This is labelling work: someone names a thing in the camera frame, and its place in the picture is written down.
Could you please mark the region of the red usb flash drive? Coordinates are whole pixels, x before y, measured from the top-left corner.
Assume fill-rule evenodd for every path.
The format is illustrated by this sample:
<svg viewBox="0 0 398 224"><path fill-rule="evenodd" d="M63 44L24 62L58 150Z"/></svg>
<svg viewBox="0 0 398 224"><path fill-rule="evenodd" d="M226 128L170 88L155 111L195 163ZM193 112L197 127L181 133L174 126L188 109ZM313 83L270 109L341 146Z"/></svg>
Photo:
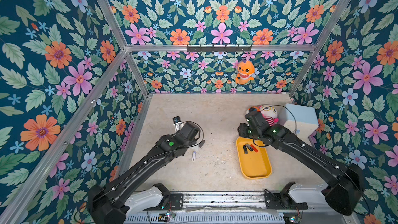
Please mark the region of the red usb flash drive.
<svg viewBox="0 0 398 224"><path fill-rule="evenodd" d="M258 149L257 149L253 144L251 144L250 147L251 147L251 149L252 149L254 152L259 152Z"/></svg>

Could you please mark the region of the black clear cap usb drive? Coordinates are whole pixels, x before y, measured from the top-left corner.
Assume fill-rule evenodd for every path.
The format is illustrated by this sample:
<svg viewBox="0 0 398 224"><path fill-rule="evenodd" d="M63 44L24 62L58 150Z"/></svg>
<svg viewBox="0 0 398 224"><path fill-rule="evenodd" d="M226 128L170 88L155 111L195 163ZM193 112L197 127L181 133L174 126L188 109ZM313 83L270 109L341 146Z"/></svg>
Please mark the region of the black clear cap usb drive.
<svg viewBox="0 0 398 224"><path fill-rule="evenodd" d="M243 146L243 151L244 151L244 154L248 153L247 147L245 145Z"/></svg>

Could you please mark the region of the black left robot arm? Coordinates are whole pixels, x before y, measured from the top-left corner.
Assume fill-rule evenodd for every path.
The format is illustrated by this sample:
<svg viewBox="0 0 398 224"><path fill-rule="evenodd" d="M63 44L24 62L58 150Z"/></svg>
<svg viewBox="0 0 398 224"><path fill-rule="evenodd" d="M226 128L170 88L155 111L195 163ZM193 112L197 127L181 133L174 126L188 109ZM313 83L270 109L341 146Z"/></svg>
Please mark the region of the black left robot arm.
<svg viewBox="0 0 398 224"><path fill-rule="evenodd" d="M161 136L125 173L103 187L95 185L89 190L87 209L95 224L122 224L128 214L170 206L171 193L162 183L140 192L137 189L159 169L204 142L203 129L198 124L185 121L175 126L175 133Z"/></svg>

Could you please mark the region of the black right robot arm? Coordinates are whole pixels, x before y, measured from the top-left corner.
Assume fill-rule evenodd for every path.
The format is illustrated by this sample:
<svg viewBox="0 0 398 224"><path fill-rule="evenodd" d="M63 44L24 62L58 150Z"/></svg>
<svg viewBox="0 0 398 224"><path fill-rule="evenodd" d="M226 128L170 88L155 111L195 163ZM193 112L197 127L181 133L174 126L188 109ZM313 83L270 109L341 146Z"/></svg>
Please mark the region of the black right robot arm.
<svg viewBox="0 0 398 224"><path fill-rule="evenodd" d="M354 213L364 193L364 175L358 165L328 157L280 124L270 126L260 112L251 111L245 118L246 123L237 128L239 137L261 141L295 158L327 183L322 194L333 210L345 216Z"/></svg>

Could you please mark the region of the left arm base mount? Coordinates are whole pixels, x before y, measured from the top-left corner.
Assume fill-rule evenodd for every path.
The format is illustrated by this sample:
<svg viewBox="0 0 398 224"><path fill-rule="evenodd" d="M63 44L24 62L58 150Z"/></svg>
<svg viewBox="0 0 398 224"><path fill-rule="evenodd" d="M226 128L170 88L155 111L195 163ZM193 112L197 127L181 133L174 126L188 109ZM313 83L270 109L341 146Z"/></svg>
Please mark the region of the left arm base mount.
<svg viewBox="0 0 398 224"><path fill-rule="evenodd" d="M162 194L155 194L144 201L142 207L148 211L181 210L183 207L184 194L171 193L164 197Z"/></svg>

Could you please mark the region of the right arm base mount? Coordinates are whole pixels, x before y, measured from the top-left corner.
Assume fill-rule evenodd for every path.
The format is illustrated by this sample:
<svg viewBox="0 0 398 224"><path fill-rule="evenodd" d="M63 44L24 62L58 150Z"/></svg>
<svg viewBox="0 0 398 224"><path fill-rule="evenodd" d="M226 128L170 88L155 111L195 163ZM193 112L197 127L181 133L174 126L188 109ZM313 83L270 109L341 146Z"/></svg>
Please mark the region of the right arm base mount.
<svg viewBox="0 0 398 224"><path fill-rule="evenodd" d="M296 182L291 181L281 191L264 189L264 202L267 209L272 210L307 210L307 203L297 203L289 195L289 191Z"/></svg>

